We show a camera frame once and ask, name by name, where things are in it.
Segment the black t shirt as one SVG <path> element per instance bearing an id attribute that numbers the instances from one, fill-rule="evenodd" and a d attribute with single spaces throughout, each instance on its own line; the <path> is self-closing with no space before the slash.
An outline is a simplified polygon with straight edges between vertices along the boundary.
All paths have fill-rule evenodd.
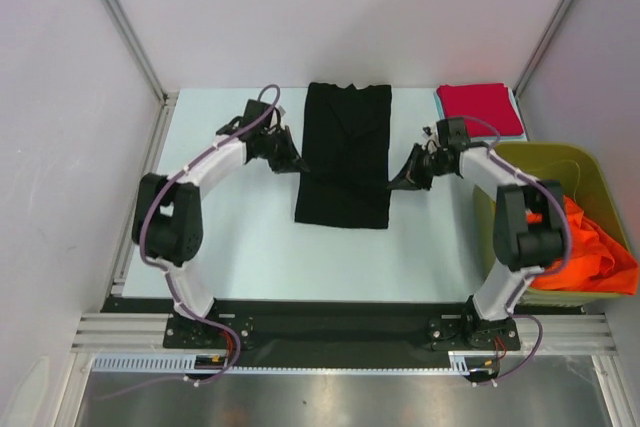
<path id="1" fill-rule="evenodd" d="M 304 106 L 294 220 L 345 229 L 389 225 L 392 88 L 311 83 Z"/>

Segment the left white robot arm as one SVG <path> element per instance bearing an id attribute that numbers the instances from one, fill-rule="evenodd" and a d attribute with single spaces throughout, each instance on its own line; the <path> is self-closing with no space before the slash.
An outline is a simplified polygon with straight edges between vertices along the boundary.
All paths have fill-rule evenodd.
<path id="1" fill-rule="evenodd" d="M 175 311 L 189 319 L 185 332 L 199 346 L 221 334 L 220 321 L 209 315 L 214 294 L 195 262 L 204 240 L 203 200 L 253 159 L 266 160 L 276 174 L 309 171 L 282 116 L 275 101 L 250 99 L 194 159 L 173 174 L 150 172 L 139 182 L 132 241 L 142 262 L 162 272 Z"/>

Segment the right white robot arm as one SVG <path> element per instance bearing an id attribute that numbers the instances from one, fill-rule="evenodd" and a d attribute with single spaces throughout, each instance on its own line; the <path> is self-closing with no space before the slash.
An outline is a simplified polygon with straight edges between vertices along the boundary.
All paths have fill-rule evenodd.
<path id="1" fill-rule="evenodd" d="M 532 282 L 567 265 L 572 237 L 561 184 L 524 173 L 500 157 L 494 143 L 472 140 L 467 120 L 453 117 L 425 127 L 425 142 L 412 146 L 387 187 L 428 191 L 434 178 L 457 175 L 493 200 L 495 262 L 465 303 L 456 334 L 484 350 L 509 334 L 515 306 Z"/>

